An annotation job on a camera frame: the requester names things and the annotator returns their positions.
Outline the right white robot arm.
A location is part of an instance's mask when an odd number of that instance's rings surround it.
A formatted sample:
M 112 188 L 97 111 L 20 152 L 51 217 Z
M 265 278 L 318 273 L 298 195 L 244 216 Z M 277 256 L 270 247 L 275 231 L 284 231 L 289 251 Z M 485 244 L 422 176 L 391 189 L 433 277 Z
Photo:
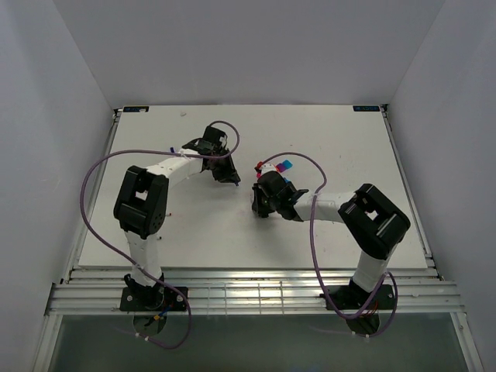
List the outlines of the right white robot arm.
M 377 283 L 411 227 L 406 214 L 372 184 L 363 184 L 354 192 L 312 195 L 307 189 L 297 189 L 276 170 L 257 172 L 252 210 L 260 218 L 276 212 L 288 221 L 345 225 L 361 248 L 350 280 L 351 301 L 360 308 L 377 300 Z

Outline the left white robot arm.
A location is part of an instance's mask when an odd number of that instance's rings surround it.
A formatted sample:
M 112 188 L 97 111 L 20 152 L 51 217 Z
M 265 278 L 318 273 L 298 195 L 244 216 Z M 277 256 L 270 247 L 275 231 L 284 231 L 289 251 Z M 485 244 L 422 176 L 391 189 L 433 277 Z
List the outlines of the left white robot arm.
M 211 171 L 219 183 L 237 185 L 240 182 L 226 148 L 183 147 L 175 157 L 147 167 L 131 166 L 125 172 L 113 215 L 125 233 L 133 261 L 126 283 L 140 287 L 137 299 L 147 309 L 159 308 L 164 302 L 164 290 L 156 285 L 162 278 L 157 233 L 166 219 L 169 191 L 206 170 Z

